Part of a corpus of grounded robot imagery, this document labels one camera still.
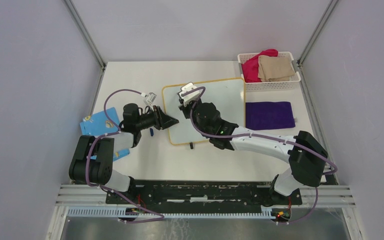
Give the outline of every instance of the white table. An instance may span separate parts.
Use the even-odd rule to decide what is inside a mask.
[[[154,61],[109,62],[93,113],[103,110],[109,94],[118,89],[154,92],[155,105],[163,108],[162,88],[167,85],[240,77],[236,61]],[[266,130],[279,135],[297,135],[300,130],[313,133],[303,94],[299,87],[285,91],[247,92],[246,102],[291,102],[297,123],[295,128]],[[123,106],[137,103],[145,107],[142,97],[131,92],[114,95],[107,108],[115,107],[120,120]],[[146,180],[203,180],[203,181],[271,181],[276,174],[288,168],[283,161],[254,152],[220,150],[212,144],[198,143],[195,149],[189,145],[170,144],[167,130],[142,131],[137,147],[130,155],[113,164],[113,169]]]

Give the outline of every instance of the red cloth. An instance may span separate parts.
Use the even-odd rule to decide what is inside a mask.
[[[242,64],[243,78],[246,83],[261,83],[261,79],[258,77],[258,57],[260,55],[266,55],[269,57],[277,57],[278,51],[276,49],[267,49],[259,54],[253,56],[248,61]]]

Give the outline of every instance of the whiteboard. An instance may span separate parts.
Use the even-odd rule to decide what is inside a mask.
[[[105,62],[297,59],[330,0],[72,0]]]
[[[186,119],[179,110],[180,88],[185,84],[165,86],[162,89],[164,111],[169,116],[179,120],[179,123],[168,129],[170,143],[173,145],[199,143],[208,141],[192,126],[191,120]],[[194,83],[197,87],[204,86],[205,93],[201,99],[203,103],[213,103],[221,118],[245,125],[245,82],[242,78],[220,79]]]

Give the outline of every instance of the blue cloth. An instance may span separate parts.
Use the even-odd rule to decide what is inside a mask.
[[[109,118],[111,118],[111,120],[113,120],[115,123],[120,122],[115,107],[107,109],[106,113],[108,114]],[[114,126],[114,124],[108,120],[107,116],[105,116],[104,111],[100,111],[93,114],[92,116],[87,116],[83,118],[83,121],[80,123],[80,128],[81,134],[91,136],[99,136],[102,134],[114,133],[118,131],[117,126]],[[112,156],[112,161],[120,159],[129,154],[129,149],[115,150]]]
[[[295,120],[291,103],[288,101],[246,102],[245,127],[251,130],[294,128]]]

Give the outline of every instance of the white basket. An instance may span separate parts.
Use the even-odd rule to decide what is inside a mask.
[[[248,61],[250,58],[254,57],[258,53],[242,53],[237,55],[237,61],[239,62],[240,75],[244,78],[244,74],[242,72],[242,64]],[[292,61],[294,57],[292,53],[289,51],[280,51],[277,55],[278,57],[289,58],[292,66]],[[293,89],[296,86],[300,85],[301,76],[298,71],[295,72],[295,75],[289,78],[289,81],[274,81],[274,82],[250,82],[246,83],[246,91],[247,92],[262,92],[262,91],[278,91],[278,90],[288,90]]]

